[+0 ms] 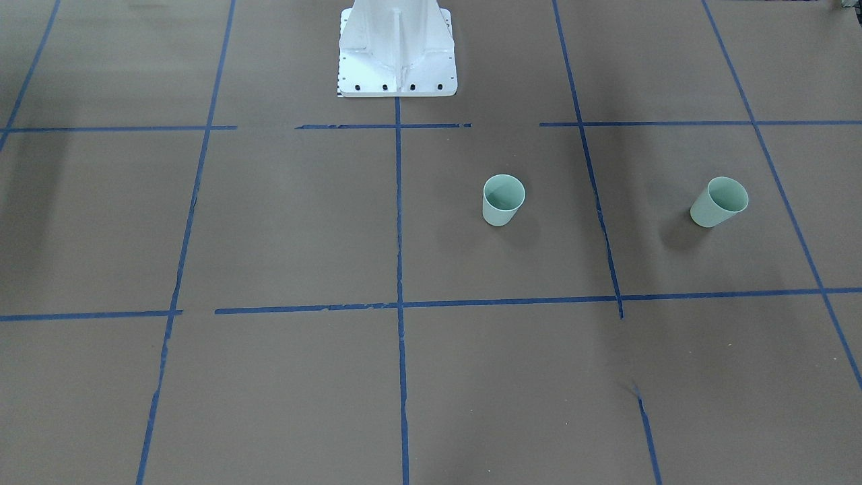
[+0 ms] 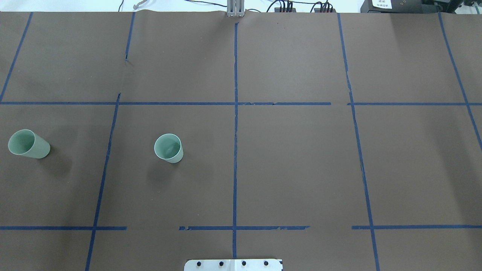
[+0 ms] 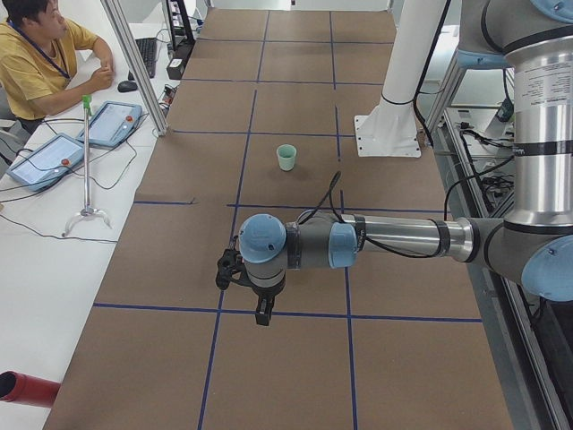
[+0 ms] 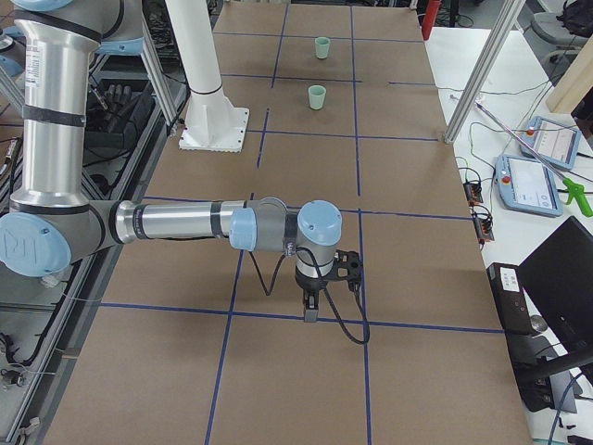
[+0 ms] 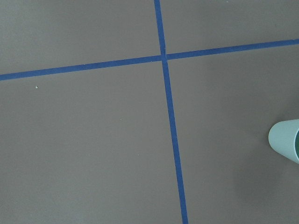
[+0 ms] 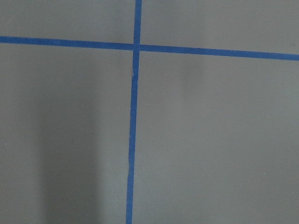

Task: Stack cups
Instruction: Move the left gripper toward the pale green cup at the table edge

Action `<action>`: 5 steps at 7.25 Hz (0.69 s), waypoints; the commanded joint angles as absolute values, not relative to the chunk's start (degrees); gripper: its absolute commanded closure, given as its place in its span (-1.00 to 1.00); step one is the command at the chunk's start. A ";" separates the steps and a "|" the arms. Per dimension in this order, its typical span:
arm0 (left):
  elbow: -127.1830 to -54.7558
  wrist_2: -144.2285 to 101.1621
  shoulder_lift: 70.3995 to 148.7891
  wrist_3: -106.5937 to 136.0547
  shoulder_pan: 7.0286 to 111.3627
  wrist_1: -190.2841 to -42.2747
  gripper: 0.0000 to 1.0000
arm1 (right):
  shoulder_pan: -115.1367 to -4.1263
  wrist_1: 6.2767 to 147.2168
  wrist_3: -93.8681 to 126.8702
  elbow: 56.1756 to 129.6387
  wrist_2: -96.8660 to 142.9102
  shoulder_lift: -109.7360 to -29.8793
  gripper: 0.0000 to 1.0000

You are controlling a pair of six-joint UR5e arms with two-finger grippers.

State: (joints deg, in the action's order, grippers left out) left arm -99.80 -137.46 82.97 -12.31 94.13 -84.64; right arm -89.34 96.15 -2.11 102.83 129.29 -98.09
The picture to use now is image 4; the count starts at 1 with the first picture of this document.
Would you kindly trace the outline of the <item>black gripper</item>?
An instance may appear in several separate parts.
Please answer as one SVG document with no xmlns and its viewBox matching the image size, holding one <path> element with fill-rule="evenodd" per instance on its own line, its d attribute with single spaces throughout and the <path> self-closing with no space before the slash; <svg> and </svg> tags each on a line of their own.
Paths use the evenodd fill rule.
<svg viewBox="0 0 593 445">
<path fill-rule="evenodd" d="M 303 321 L 316 323 L 319 315 L 319 293 L 328 286 L 328 281 L 323 277 L 296 273 L 296 283 L 303 290 Z"/>
</svg>

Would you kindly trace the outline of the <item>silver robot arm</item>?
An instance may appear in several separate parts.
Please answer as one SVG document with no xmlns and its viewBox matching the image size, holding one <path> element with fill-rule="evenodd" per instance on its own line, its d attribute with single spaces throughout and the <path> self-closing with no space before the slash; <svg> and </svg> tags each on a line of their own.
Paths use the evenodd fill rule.
<svg viewBox="0 0 593 445">
<path fill-rule="evenodd" d="M 26 39 L 20 188 L 1 219 L 1 260 L 42 277 L 104 248 L 140 239 L 226 239 L 233 248 L 296 260 L 304 318 L 336 279 L 342 216 L 330 202 L 299 210 L 275 197 L 181 204 L 93 201 L 81 190 L 88 70 L 103 45 L 139 52 L 145 20 L 138 1 L 18 1 Z"/>
</svg>

